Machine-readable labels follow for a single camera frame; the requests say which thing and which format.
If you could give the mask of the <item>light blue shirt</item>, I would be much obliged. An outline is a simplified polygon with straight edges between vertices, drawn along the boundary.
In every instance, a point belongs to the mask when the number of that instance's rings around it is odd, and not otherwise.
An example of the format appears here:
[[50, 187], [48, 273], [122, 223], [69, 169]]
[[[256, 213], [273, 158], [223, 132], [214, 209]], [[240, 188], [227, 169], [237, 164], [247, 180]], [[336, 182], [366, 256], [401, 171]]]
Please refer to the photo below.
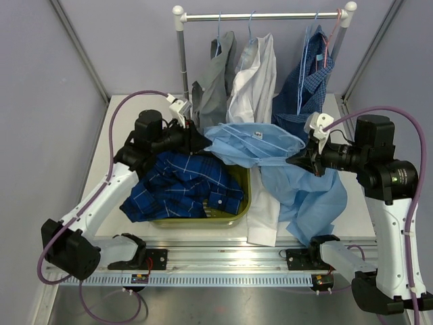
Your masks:
[[[205, 128], [204, 135], [213, 141], [221, 125], [226, 124]], [[226, 165], [258, 167], [265, 190], [280, 203], [278, 223], [288, 223], [287, 231], [303, 245], [314, 236], [330, 234], [333, 221], [346, 208], [348, 195], [335, 170], [316, 177], [286, 163], [287, 158], [251, 158], [225, 144], [207, 150]]]

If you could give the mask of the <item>dark blue plaid shirt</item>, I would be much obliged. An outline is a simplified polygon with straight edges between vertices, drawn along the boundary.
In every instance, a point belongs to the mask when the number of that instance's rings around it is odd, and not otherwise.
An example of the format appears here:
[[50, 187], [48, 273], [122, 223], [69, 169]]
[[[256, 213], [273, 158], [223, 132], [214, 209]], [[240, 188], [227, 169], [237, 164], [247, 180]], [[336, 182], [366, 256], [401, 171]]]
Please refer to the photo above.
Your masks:
[[164, 152], [120, 205], [132, 222], [204, 217], [212, 192], [242, 198], [242, 190], [217, 158]]

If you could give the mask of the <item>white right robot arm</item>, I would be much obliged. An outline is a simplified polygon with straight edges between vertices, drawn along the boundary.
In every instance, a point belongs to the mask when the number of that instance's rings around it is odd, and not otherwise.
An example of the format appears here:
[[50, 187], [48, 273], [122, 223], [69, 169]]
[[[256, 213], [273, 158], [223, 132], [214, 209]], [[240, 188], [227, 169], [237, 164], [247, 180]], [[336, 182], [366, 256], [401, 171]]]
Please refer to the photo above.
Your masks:
[[304, 129], [309, 141], [304, 152], [288, 158], [315, 176], [326, 169], [357, 176], [375, 231], [378, 264], [365, 262], [344, 248], [334, 235], [311, 238], [307, 261], [315, 268], [330, 266], [351, 284], [357, 305], [379, 315], [432, 309], [432, 294], [419, 273], [415, 234], [405, 224], [415, 223], [411, 207], [420, 185], [415, 166], [394, 158], [394, 123], [387, 116], [361, 115], [357, 119], [352, 144], [335, 144], [325, 130], [333, 118], [313, 113]]

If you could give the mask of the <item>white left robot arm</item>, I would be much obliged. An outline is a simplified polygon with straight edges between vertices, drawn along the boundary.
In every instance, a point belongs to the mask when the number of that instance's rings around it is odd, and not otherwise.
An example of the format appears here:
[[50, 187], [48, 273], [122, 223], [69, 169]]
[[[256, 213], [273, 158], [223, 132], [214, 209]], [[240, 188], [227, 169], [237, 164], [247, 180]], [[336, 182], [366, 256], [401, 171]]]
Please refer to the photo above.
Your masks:
[[39, 279], [48, 283], [41, 273], [44, 261], [78, 280], [87, 279], [99, 264], [120, 270], [147, 267], [145, 241], [125, 233], [97, 244], [97, 230], [120, 199], [154, 166], [158, 154], [171, 150], [195, 154], [210, 144], [191, 120], [166, 122], [157, 110], [140, 112], [123, 147], [111, 155], [108, 172], [97, 187], [59, 221], [48, 219], [43, 224]]

